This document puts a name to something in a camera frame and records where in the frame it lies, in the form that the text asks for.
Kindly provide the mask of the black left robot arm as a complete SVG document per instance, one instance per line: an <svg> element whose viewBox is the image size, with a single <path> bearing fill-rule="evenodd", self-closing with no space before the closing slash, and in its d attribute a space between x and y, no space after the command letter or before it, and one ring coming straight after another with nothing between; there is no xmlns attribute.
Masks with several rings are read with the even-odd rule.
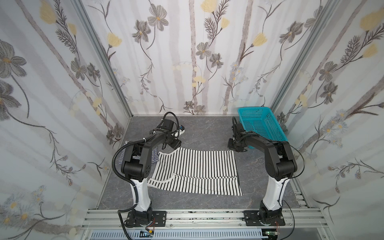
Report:
<svg viewBox="0 0 384 240"><path fill-rule="evenodd" d="M114 154L112 170L118 178L131 185L134 199L132 207L118 210L123 228L146 227L155 223L148 191L154 150L160 145L178 149L182 144L179 137L183 130L177 116L173 112L166 112L147 137L124 144Z"/></svg>

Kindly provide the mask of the black white striped tank top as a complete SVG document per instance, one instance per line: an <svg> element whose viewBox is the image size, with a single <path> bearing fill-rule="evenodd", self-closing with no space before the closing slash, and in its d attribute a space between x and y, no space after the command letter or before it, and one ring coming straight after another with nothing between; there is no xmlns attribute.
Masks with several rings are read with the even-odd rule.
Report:
<svg viewBox="0 0 384 240"><path fill-rule="evenodd" d="M159 153L148 186L164 191L204 195L241 196L233 151L198 151L178 148Z"/></svg>

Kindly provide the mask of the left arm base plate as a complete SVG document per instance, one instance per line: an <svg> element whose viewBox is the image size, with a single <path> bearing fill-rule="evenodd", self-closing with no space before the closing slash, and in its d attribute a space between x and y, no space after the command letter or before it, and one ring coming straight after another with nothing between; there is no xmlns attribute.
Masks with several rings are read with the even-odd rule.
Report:
<svg viewBox="0 0 384 240"><path fill-rule="evenodd" d="M139 212L132 210L128 213L128 217L124 225L128 228L133 227L165 227L167 219L166 211L147 211Z"/></svg>

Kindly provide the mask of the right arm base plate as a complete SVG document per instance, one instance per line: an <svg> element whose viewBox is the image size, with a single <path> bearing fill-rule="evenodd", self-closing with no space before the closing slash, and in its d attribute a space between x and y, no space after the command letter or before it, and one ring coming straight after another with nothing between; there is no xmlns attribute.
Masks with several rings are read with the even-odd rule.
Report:
<svg viewBox="0 0 384 240"><path fill-rule="evenodd" d="M251 226L285 226L285 220L282 214L282 209L269 211L262 209L256 211L243 211L244 218L247 227Z"/></svg>

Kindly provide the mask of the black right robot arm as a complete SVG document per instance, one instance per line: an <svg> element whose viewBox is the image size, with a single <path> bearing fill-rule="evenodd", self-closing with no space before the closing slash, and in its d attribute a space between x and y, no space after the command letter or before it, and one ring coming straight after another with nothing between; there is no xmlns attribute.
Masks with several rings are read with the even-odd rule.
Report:
<svg viewBox="0 0 384 240"><path fill-rule="evenodd" d="M246 131L236 117L232 117L233 137L228 141L228 148L235 152L245 152L246 147L253 147L264 153L265 169L269 176L267 190L255 217L246 216L247 220L258 220L264 226L284 226L283 195L286 184L294 178L298 165L287 141L274 141L260 134Z"/></svg>

